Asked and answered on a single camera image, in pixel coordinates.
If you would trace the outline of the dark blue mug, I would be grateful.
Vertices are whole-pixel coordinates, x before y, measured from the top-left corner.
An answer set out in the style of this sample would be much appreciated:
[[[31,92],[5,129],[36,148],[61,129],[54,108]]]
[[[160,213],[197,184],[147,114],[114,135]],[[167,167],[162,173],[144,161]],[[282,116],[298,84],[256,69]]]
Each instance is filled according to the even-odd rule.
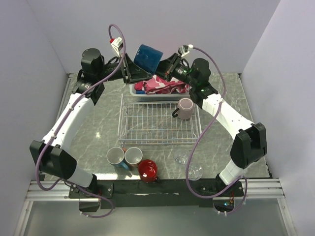
[[[136,52],[133,62],[150,74],[155,74],[163,52],[141,44]]]

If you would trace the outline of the mauve purple mug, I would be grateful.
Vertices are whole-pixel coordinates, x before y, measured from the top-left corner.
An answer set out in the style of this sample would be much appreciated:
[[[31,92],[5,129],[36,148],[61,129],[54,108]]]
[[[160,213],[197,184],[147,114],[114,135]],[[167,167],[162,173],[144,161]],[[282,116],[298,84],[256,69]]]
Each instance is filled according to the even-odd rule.
[[[182,120],[189,119],[194,111],[194,103],[189,98],[182,98],[179,100],[176,109],[172,113],[173,118]]]

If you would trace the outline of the salmon pink mug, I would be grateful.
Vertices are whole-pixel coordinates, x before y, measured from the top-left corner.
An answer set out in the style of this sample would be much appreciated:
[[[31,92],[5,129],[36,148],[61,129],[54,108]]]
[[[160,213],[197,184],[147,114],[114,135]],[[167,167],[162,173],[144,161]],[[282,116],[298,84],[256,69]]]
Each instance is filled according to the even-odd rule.
[[[143,152],[138,147],[130,147],[125,151],[125,161],[131,168],[138,168],[143,159]]]

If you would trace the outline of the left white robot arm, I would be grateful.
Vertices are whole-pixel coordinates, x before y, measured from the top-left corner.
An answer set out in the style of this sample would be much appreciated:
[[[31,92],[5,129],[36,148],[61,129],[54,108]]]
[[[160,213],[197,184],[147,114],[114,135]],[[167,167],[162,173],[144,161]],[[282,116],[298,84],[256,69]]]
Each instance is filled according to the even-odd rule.
[[[80,168],[68,152],[73,138],[102,95],[104,82],[123,79],[125,84],[134,84],[150,79],[159,61],[160,57],[155,58],[144,46],[140,46],[134,60],[130,60],[125,50],[119,50],[108,62],[96,48],[86,49],[82,53],[82,68],[67,107],[49,133],[41,141],[34,140],[30,145],[35,179],[42,190],[49,191],[50,188],[41,184],[41,172],[78,186],[88,198],[99,193],[96,175]]]

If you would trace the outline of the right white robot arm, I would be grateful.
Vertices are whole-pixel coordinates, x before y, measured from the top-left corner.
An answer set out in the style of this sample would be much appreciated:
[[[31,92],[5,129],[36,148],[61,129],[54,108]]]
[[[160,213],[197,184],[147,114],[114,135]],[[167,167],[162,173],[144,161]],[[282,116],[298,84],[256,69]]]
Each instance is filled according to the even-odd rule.
[[[197,58],[191,66],[182,62],[180,55],[174,53],[159,62],[156,75],[166,81],[175,78],[189,85],[191,100],[211,114],[233,139],[231,160],[217,175],[216,183],[216,192],[226,196],[233,190],[232,182],[267,154],[266,128],[262,123],[254,123],[243,117],[210,84],[211,70],[207,60]]]

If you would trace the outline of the pink camouflage cloth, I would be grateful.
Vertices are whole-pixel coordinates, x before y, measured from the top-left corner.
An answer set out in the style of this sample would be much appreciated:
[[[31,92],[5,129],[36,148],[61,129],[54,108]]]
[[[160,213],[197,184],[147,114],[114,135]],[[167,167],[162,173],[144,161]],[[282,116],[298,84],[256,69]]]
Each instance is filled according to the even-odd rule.
[[[174,94],[174,93],[187,93],[190,86],[175,78],[169,82],[154,75],[147,81],[141,81],[134,84],[137,91],[144,91],[146,94]]]

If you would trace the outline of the white plastic basket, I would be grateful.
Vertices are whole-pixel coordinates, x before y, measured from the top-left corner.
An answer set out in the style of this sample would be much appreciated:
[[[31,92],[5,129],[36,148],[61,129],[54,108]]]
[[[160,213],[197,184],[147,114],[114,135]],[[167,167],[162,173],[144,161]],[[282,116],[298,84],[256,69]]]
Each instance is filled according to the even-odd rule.
[[[184,97],[190,98],[188,93],[174,94],[146,94],[144,91],[137,91],[134,85],[129,85],[130,94],[139,101],[178,101]]]

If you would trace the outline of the light blue mug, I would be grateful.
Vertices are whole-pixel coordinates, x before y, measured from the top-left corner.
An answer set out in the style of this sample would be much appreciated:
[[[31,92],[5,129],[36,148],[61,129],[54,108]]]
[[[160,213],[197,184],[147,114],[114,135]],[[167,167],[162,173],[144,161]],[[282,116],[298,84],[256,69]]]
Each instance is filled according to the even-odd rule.
[[[125,162],[125,152],[120,147],[110,148],[106,154],[106,159],[114,167],[122,167],[125,170],[129,170]]]

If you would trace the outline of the clear glass cup far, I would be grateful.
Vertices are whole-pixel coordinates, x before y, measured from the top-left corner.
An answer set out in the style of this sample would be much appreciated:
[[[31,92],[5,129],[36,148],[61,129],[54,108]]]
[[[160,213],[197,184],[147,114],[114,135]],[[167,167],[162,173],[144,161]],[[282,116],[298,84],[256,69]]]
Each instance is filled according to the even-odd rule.
[[[188,162],[189,154],[187,152],[176,152],[174,153],[174,161],[176,164],[185,166]]]

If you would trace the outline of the clear glass cup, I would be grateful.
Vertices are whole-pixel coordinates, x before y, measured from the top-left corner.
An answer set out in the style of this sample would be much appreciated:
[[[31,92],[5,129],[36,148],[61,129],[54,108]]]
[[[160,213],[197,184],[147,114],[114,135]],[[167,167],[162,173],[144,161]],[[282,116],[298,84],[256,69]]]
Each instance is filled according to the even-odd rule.
[[[189,166],[186,168],[186,179],[197,181],[202,178],[203,169],[201,166]]]
[[[174,153],[174,161],[176,164],[185,166],[188,162],[189,154],[187,152],[176,152]]]

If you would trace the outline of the red mug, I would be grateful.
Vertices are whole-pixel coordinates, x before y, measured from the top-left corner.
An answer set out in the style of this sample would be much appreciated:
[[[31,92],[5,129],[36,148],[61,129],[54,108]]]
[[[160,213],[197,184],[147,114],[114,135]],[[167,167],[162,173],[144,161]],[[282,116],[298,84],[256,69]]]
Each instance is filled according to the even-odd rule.
[[[158,167],[153,160],[146,159],[140,162],[138,166],[140,178],[145,183],[160,182],[158,177]]]

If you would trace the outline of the clear glass cup near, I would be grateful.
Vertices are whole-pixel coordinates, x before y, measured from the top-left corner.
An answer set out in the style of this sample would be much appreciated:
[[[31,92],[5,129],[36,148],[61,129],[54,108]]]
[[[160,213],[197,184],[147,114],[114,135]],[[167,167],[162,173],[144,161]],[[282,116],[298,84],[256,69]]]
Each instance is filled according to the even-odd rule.
[[[201,166],[189,166],[186,168],[186,179],[197,181],[202,178],[203,169]]]

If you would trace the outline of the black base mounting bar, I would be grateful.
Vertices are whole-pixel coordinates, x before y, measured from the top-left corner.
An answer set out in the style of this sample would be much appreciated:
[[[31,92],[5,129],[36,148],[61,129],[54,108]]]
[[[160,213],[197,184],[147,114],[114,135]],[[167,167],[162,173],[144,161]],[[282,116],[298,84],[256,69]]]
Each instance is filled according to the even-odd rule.
[[[201,178],[189,181],[191,188],[202,196],[214,195],[220,190],[214,178]],[[159,182],[145,183],[141,180],[99,180],[98,186],[102,196],[111,200],[116,207],[167,207],[167,206],[199,206],[213,207],[213,199],[202,199],[194,196],[188,189],[185,179],[163,179]],[[243,197],[242,183],[236,182],[232,187],[219,195],[229,197]],[[77,188],[69,191],[70,199],[88,199],[91,197],[82,193]],[[111,205],[101,200],[95,207],[90,204],[87,209],[110,209]]]

